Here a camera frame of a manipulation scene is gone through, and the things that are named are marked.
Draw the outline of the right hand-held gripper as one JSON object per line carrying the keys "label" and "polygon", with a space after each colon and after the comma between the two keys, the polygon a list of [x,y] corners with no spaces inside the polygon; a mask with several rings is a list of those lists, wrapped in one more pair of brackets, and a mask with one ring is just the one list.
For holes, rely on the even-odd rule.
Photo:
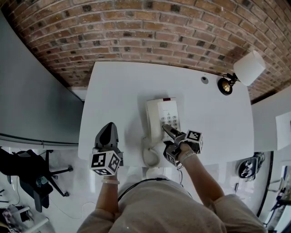
{"label": "right hand-held gripper", "polygon": [[163,152],[164,158],[175,167],[180,164],[178,156],[181,153],[181,143],[187,143],[196,154],[201,153],[203,148],[203,137],[201,132],[188,130],[187,133],[184,133],[178,131],[169,124],[164,124],[162,129],[164,132],[163,141],[166,145]]}

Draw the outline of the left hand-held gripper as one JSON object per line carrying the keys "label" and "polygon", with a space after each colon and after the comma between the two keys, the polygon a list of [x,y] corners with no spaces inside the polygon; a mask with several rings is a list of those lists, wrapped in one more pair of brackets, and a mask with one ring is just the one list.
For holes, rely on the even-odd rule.
{"label": "left hand-held gripper", "polygon": [[105,125],[95,137],[90,154],[90,170],[99,176],[113,176],[123,166],[123,152],[118,148],[118,132],[114,123]]}

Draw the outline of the person's right hand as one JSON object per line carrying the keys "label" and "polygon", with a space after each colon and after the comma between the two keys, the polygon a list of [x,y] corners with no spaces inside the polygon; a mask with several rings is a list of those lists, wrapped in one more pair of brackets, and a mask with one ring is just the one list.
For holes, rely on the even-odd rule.
{"label": "person's right hand", "polygon": [[196,153],[191,149],[191,147],[185,142],[180,144],[180,150],[181,150],[181,153],[178,156],[178,160],[181,164],[183,164],[183,162],[187,158],[190,158],[191,156],[196,155]]}

